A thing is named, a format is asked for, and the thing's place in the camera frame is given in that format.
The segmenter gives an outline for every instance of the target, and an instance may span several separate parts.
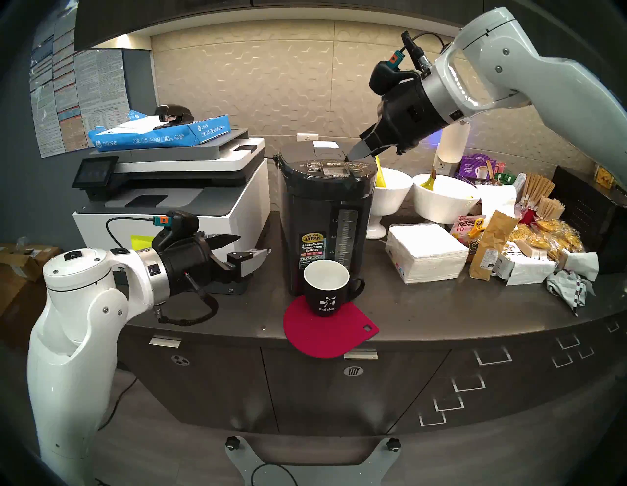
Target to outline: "dark countertop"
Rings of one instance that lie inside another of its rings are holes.
[[[272,248],[243,295],[214,295],[220,304],[211,320],[190,327],[160,324],[152,312],[134,317],[132,326],[207,335],[285,339],[283,313],[293,297],[283,279],[280,220],[270,213],[259,248]],[[627,274],[601,275],[596,296],[575,316],[542,284],[506,287],[468,276],[468,266],[454,280],[406,285],[379,240],[367,240],[362,266],[366,289],[355,304],[379,327],[371,342],[458,341],[559,329],[600,319],[627,309]],[[195,293],[169,299],[163,311],[174,319],[205,314]]]

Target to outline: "red silicone mat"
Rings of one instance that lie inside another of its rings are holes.
[[[330,317],[320,317],[309,309],[302,296],[285,311],[283,331],[300,352],[330,358],[341,356],[367,341],[379,328],[352,302],[344,304]]]

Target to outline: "drawer handle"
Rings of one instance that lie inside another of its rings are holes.
[[[476,349],[473,350],[473,352],[475,353],[475,357],[477,359],[477,363],[479,363],[479,366],[488,366],[490,364],[501,364],[501,363],[509,363],[512,360],[512,357],[509,354],[509,351],[507,350],[507,348],[505,346],[501,346],[501,349],[505,352],[505,355],[507,356],[507,359],[504,359],[502,361],[492,361],[489,363],[484,363],[483,361],[481,361],[481,358],[479,357],[479,353],[477,352]]]
[[[150,344],[152,344],[153,346],[179,347],[180,343],[180,339],[168,339],[166,337],[155,336],[150,340]]]
[[[349,351],[344,353],[344,359],[379,359],[376,351]]]
[[[572,336],[575,338],[575,341],[576,341],[576,342],[575,342],[575,344],[571,344],[570,346],[564,346],[564,345],[562,344],[562,341],[560,341],[558,337],[556,337],[556,338],[555,338],[555,340],[556,340],[556,341],[557,341],[557,343],[559,344],[559,347],[560,347],[560,348],[562,348],[562,349],[570,349],[570,348],[572,348],[572,347],[575,347],[575,346],[578,346],[579,344],[581,344],[581,343],[579,342],[579,338],[578,338],[576,335],[574,335],[574,334],[573,334]]]
[[[462,408],[464,408],[464,402],[461,400],[461,396],[457,396],[457,400],[460,401],[460,405],[459,407],[452,407],[452,408],[438,408],[438,401],[434,398],[433,399],[433,406],[435,407],[435,411],[436,412],[448,412],[449,410],[461,410]]]
[[[580,349],[578,349],[577,352],[579,353],[579,357],[581,359],[585,359],[585,358],[590,357],[590,356],[592,356],[594,354],[594,349],[592,349],[592,347],[590,347],[590,352],[588,354],[586,354],[585,356],[583,354],[581,354],[581,350]]]
[[[420,420],[420,427],[427,427],[429,425],[442,425],[446,423],[446,416],[442,414],[442,422],[432,422],[432,423],[424,423],[423,416],[418,414],[418,419]]]
[[[617,321],[614,321],[614,322],[613,322],[613,324],[614,324],[616,327],[612,327],[612,328],[610,328],[608,324],[606,324],[606,325],[605,325],[605,327],[607,327],[607,328],[608,328],[608,331],[610,332],[610,334],[611,334],[612,332],[616,332],[617,330],[619,330],[619,329],[621,328],[621,327],[618,325]]]
[[[562,366],[568,366],[569,364],[572,364],[572,357],[570,354],[566,353],[566,356],[568,356],[568,359],[570,359],[569,362],[564,363],[564,364],[557,364],[555,362],[555,357],[551,356],[551,361],[553,362],[553,364],[555,365],[556,368],[561,368]]]
[[[471,390],[483,390],[485,388],[485,381],[483,381],[483,378],[480,374],[477,375],[477,378],[479,379],[479,381],[481,381],[481,386],[478,386],[476,388],[457,388],[457,383],[455,383],[455,378],[451,378],[451,383],[453,383],[453,389],[456,392],[460,392],[460,391],[471,391]]]

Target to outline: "mug handle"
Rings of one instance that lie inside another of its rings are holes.
[[[354,282],[359,282],[359,286],[355,290],[351,289],[351,285]],[[349,282],[349,294],[348,294],[347,302],[350,302],[354,298],[359,297],[359,294],[361,294],[364,291],[365,286],[366,286],[366,281],[363,278],[352,279]]]

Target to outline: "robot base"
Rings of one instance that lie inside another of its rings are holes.
[[[383,476],[401,453],[401,442],[386,437],[361,464],[351,466],[285,466],[290,475],[277,465],[259,459],[252,447],[240,436],[229,437],[224,452],[240,471],[246,486],[256,468],[255,486],[380,486]]]

